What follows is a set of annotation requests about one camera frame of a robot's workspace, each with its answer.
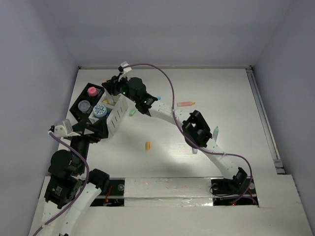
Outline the orange tip clear highlighter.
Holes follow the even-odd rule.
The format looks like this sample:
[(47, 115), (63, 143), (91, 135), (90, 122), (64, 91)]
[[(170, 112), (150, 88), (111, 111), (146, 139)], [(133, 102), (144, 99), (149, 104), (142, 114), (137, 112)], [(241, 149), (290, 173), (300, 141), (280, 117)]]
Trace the orange tip clear highlighter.
[(113, 100), (112, 95), (106, 89), (104, 90), (104, 93), (105, 93), (105, 100), (108, 102), (108, 104), (114, 106), (114, 100)]

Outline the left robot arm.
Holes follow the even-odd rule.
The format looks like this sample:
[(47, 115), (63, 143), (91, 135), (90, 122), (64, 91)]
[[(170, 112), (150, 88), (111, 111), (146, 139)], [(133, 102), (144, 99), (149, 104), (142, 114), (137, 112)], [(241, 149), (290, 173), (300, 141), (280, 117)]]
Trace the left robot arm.
[(71, 236), (96, 197), (112, 189), (109, 174), (90, 170), (87, 163), (90, 144), (108, 138), (107, 118), (86, 118), (75, 125), (65, 119), (52, 125), (48, 134), (65, 149), (51, 157), (42, 225), (35, 235)]

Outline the blue slime jar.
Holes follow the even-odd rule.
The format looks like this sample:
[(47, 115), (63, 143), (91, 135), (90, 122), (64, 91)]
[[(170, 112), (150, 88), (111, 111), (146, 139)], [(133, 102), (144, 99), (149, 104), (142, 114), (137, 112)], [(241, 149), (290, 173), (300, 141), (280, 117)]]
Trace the blue slime jar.
[(97, 119), (107, 118), (109, 114), (108, 108), (103, 103), (99, 103), (93, 108), (93, 115)]

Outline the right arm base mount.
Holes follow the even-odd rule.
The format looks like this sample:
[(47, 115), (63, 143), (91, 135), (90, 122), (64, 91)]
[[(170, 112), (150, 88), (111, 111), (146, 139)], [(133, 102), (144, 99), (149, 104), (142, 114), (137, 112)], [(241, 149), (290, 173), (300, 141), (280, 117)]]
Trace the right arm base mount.
[(254, 179), (247, 177), (231, 180), (225, 178), (211, 179), (209, 192), (213, 196), (215, 206), (258, 206), (258, 198)]

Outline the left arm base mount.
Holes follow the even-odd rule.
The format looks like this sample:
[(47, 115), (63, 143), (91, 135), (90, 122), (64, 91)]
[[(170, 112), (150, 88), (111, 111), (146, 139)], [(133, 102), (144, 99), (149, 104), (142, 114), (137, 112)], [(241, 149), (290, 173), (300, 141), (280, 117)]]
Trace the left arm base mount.
[(125, 179), (110, 179), (109, 188), (106, 193), (101, 193), (91, 203), (92, 207), (123, 207), (125, 205), (124, 198)]

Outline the clear jar of clips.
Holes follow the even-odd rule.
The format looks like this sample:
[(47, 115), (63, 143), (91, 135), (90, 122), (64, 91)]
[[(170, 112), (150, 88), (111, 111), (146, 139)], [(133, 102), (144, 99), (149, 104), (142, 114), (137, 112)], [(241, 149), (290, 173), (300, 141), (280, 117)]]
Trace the clear jar of clips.
[(78, 110), (83, 114), (90, 113), (91, 104), (88, 100), (82, 100), (77, 105)]

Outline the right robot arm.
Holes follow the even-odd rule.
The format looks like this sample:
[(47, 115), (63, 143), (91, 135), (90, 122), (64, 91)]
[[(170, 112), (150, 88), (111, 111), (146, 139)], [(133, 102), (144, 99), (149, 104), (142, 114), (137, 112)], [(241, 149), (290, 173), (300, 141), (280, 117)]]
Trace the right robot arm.
[(195, 110), (187, 113), (175, 110), (147, 92), (142, 80), (137, 77), (122, 78), (113, 76), (102, 83), (110, 95), (123, 95), (135, 103), (136, 109), (153, 118), (162, 119), (179, 128), (186, 143), (202, 151), (219, 169), (230, 192), (240, 192), (248, 177), (243, 168), (235, 165), (213, 139), (211, 129), (203, 115)]

